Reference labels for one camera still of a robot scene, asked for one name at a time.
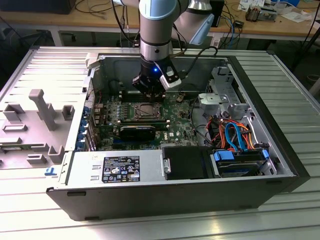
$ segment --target cable connector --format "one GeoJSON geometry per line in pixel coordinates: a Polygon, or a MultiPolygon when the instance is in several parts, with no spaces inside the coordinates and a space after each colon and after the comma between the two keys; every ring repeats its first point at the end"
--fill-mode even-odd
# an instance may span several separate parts
{"type": "Polygon", "coordinates": [[[179,71],[178,72],[180,80],[186,79],[188,77],[188,74],[185,70],[179,71]]]}

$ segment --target white cable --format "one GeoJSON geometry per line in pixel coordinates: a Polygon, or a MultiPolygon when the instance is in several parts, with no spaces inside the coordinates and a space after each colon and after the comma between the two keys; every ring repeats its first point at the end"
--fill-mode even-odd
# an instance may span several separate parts
{"type": "Polygon", "coordinates": [[[248,120],[248,123],[249,123],[249,125],[250,125],[250,128],[251,128],[251,131],[252,131],[252,134],[253,134],[253,137],[254,137],[255,142],[256,142],[257,144],[259,144],[259,142],[258,142],[258,140],[257,140],[256,133],[255,133],[254,126],[252,125],[252,123],[251,123],[251,121],[250,121],[250,119],[249,119],[248,116],[244,116],[244,117],[247,118],[247,120],[248,120]]]}

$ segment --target wire bundle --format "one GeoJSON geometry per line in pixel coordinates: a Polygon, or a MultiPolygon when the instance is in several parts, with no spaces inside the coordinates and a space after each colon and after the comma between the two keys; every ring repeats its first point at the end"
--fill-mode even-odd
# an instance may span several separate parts
{"type": "Polygon", "coordinates": [[[226,24],[229,26],[230,30],[229,30],[228,34],[226,35],[225,39],[223,40],[223,42],[221,43],[219,49],[221,49],[222,47],[226,48],[226,46],[228,46],[227,48],[230,49],[231,46],[233,46],[235,44],[238,46],[238,43],[239,43],[240,37],[241,37],[241,33],[242,33],[242,28],[238,27],[239,34],[236,37],[234,37],[234,34],[236,32],[235,26],[234,26],[235,17],[230,13],[229,7],[226,4],[224,4],[224,5],[225,5],[227,11],[222,11],[222,12],[227,15],[222,14],[221,16],[223,19],[226,20],[226,24]]]}
{"type": "MultiPolygon", "coordinates": [[[[216,136],[211,140],[211,144],[213,144],[216,148],[221,148],[221,149],[226,149],[228,151],[235,151],[234,147],[232,147],[227,139],[226,139],[226,135],[225,135],[225,130],[226,130],[226,125],[228,123],[234,123],[236,124],[236,126],[240,127],[240,131],[241,131],[241,137],[244,139],[245,143],[246,143],[246,147],[247,149],[255,149],[253,143],[252,143],[252,138],[251,138],[251,131],[244,126],[242,123],[235,121],[233,119],[230,118],[220,118],[219,119],[219,133],[216,134],[216,136]]],[[[234,134],[234,136],[232,137],[232,139],[230,140],[232,143],[235,141],[236,137],[238,138],[239,136],[237,135],[237,133],[234,134]]]]}

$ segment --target power supply label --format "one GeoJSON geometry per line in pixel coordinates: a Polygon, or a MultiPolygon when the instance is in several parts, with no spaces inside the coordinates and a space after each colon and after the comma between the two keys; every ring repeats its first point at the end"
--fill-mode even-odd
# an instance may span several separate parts
{"type": "Polygon", "coordinates": [[[139,156],[110,156],[104,158],[102,182],[123,183],[139,181],[139,156]]]}

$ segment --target blue tab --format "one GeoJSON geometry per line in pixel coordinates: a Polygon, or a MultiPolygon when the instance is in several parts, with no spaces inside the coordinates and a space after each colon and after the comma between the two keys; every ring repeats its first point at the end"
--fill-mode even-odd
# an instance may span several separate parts
{"type": "Polygon", "coordinates": [[[268,158],[269,158],[269,153],[268,153],[267,150],[263,149],[263,150],[262,150],[262,154],[263,154],[263,156],[264,156],[265,159],[268,159],[268,158]]]}
{"type": "Polygon", "coordinates": [[[86,129],[83,126],[79,127],[79,133],[83,133],[86,129]]]}
{"type": "Polygon", "coordinates": [[[47,167],[44,173],[45,176],[56,176],[56,170],[54,167],[47,167]]]}
{"type": "Polygon", "coordinates": [[[77,142],[75,143],[75,147],[76,147],[76,148],[83,149],[84,146],[85,146],[85,143],[84,143],[84,142],[77,141],[77,142]]]}
{"type": "Polygon", "coordinates": [[[77,135],[77,139],[78,139],[78,140],[82,140],[82,139],[84,139],[84,137],[85,137],[85,136],[84,136],[83,134],[78,134],[78,135],[77,135]]]}
{"type": "Polygon", "coordinates": [[[86,120],[84,120],[84,119],[81,119],[80,125],[81,125],[81,126],[85,126],[85,125],[87,125],[87,121],[86,121],[86,120]]]}
{"type": "Polygon", "coordinates": [[[235,160],[234,154],[231,151],[216,151],[213,155],[214,160],[235,160]]]}
{"type": "Polygon", "coordinates": [[[216,162],[220,160],[220,156],[219,156],[219,153],[217,151],[213,154],[213,157],[214,157],[214,160],[216,162]]]}

